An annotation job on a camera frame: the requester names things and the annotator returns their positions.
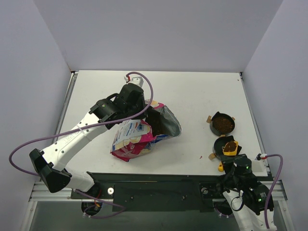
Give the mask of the yellow plastic scoop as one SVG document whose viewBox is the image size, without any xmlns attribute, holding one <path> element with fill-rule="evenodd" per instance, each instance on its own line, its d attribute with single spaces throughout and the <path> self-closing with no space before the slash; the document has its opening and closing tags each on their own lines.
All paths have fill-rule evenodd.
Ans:
<svg viewBox="0 0 308 231">
<path fill-rule="evenodd" d="M 224 167 L 222 164 L 222 157 L 223 156 L 236 156 L 237 152 L 238 152 L 238 141 L 230 141 L 227 142 L 224 146 L 222 146 L 221 150 L 222 150 L 222 154 L 221 155 L 217 155 L 217 157 L 219 157 L 220 159 L 220 164 L 218 166 L 218 170 L 219 172 L 223 172 L 224 171 Z"/>
</svg>

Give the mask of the pink pet food bag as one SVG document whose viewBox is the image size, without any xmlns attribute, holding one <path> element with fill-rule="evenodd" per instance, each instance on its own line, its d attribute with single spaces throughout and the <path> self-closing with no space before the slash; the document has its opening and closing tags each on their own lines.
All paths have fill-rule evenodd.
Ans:
<svg viewBox="0 0 308 231">
<path fill-rule="evenodd" d="M 146 154 L 160 141 L 178 137 L 180 122 L 163 103 L 152 101 L 145 119 L 131 119 L 120 124 L 110 154 L 125 162 Z"/>
</svg>

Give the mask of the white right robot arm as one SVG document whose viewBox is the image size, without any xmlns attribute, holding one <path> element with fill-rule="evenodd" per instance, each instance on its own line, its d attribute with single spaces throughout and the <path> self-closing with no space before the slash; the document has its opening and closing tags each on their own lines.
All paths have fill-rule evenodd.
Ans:
<svg viewBox="0 0 308 231">
<path fill-rule="evenodd" d="M 245 154 L 221 157 L 225 174 L 216 194 L 227 200 L 241 231 L 276 231 L 271 191 L 253 174 L 252 163 Z"/>
</svg>

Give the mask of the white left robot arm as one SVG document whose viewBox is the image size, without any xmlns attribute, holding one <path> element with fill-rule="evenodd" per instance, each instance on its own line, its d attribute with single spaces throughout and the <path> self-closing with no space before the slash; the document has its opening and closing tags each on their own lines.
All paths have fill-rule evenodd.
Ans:
<svg viewBox="0 0 308 231">
<path fill-rule="evenodd" d="M 49 191 L 56 193 L 63 188 L 71 188 L 82 191 L 88 198 L 97 196 L 99 186 L 92 175 L 88 172 L 67 170 L 66 165 L 97 136 L 144 108 L 144 91 L 141 84 L 129 81 L 120 93 L 97 101 L 72 129 L 71 134 L 41 151 L 34 149 L 29 154 L 30 159 Z"/>
</svg>

